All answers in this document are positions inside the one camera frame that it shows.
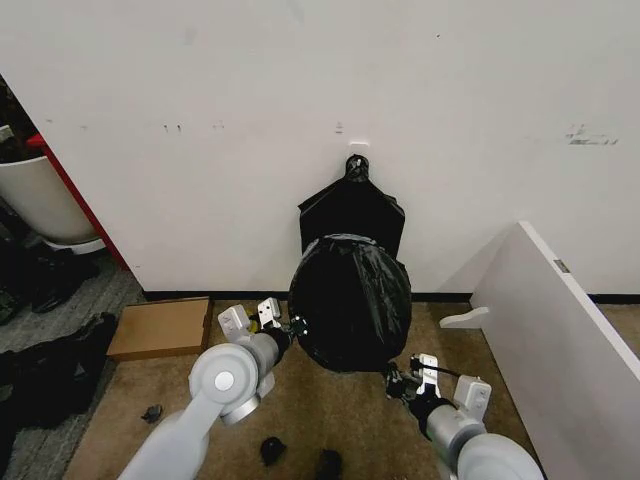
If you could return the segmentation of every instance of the brown cardboard box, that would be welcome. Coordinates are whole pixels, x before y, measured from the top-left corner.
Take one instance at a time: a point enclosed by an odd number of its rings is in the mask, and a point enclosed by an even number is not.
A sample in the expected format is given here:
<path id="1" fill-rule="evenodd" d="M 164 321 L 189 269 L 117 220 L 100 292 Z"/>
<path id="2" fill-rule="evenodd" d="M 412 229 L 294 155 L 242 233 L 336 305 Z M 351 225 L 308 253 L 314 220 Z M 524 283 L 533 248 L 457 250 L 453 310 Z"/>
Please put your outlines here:
<path id="1" fill-rule="evenodd" d="M 213 301 L 187 298 L 126 307 L 107 355 L 140 360 L 201 353 L 207 348 Z"/>

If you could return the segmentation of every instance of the black garbage bag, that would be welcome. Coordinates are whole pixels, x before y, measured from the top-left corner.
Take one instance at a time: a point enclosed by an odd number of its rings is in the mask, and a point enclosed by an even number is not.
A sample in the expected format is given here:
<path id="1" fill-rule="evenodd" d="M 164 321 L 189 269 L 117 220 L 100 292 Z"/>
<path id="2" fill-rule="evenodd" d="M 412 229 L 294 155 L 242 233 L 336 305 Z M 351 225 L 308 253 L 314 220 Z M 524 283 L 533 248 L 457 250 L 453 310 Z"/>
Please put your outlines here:
<path id="1" fill-rule="evenodd" d="M 302 251 L 316 238 L 351 233 L 375 240 L 396 258 L 404 227 L 404 211 L 396 199 L 369 180 L 369 161 L 352 155 L 346 173 L 299 205 Z"/>
<path id="2" fill-rule="evenodd" d="M 372 239 L 327 235 L 307 248 L 291 282 L 289 317 L 307 322 L 300 345 L 336 372 L 381 371 L 411 325 L 411 284 Z"/>

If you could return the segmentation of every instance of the white trash can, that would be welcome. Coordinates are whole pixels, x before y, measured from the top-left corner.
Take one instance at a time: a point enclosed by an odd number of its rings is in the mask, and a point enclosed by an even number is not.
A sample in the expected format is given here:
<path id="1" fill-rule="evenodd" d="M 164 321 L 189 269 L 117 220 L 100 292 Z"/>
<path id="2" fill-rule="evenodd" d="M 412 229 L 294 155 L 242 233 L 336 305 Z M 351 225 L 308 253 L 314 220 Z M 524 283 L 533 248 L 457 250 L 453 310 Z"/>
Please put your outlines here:
<path id="1" fill-rule="evenodd" d="M 102 244 L 46 156 L 0 164 L 0 196 L 54 248 Z"/>

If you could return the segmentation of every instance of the gray carpet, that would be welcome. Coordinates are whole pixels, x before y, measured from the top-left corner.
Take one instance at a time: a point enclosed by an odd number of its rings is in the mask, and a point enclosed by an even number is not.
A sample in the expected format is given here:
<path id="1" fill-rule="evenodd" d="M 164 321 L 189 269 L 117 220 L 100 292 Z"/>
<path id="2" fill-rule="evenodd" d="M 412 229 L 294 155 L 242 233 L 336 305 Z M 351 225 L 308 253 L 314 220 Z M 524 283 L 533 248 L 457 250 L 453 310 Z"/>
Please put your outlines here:
<path id="1" fill-rule="evenodd" d="M 94 313 L 119 315 L 124 306 L 143 300 L 133 275 L 120 270 L 111 257 L 101 256 L 94 263 L 99 266 L 100 275 L 87 280 L 64 305 L 45 314 L 31 313 L 27 307 L 9 324 L 1 326 L 0 352 L 20 350 L 70 334 Z M 73 415 L 55 429 L 30 428 L 18 433 L 5 479 L 62 478 L 114 368 L 107 363 L 93 403 L 85 414 Z"/>

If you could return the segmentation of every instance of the brown carpet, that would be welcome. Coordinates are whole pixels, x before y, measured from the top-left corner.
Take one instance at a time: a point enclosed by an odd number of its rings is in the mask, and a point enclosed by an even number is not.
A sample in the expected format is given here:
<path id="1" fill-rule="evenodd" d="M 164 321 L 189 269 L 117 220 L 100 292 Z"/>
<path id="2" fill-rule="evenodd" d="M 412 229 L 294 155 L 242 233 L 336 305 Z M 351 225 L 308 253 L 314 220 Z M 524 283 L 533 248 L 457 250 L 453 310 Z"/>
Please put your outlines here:
<path id="1" fill-rule="evenodd" d="M 217 302 L 215 315 L 230 305 Z M 413 306 L 409 341 L 398 358 L 408 367 L 411 353 L 436 355 L 441 366 L 479 375 L 493 387 L 485 417 L 487 428 L 506 435 L 533 452 L 526 431 L 480 331 L 441 330 L 441 318 L 464 313 L 465 304 Z M 224 338 L 214 323 L 210 345 Z M 166 412 L 189 401 L 187 376 L 195 356 L 123 362 L 118 365 L 67 470 L 66 478 L 113 479 L 151 432 L 140 420 L 149 405 Z M 276 387 L 240 424 L 216 423 L 209 453 L 198 478 L 312 479 L 322 449 L 340 452 L 345 480 L 438 479 L 435 454 L 419 433 L 416 420 L 398 400 L 387 400 L 378 374 L 336 374 L 317 366 L 296 344 L 275 369 Z M 442 376 L 442 394 L 451 397 L 454 383 Z M 273 466 L 262 465 L 261 442 L 277 436 L 286 445 Z"/>

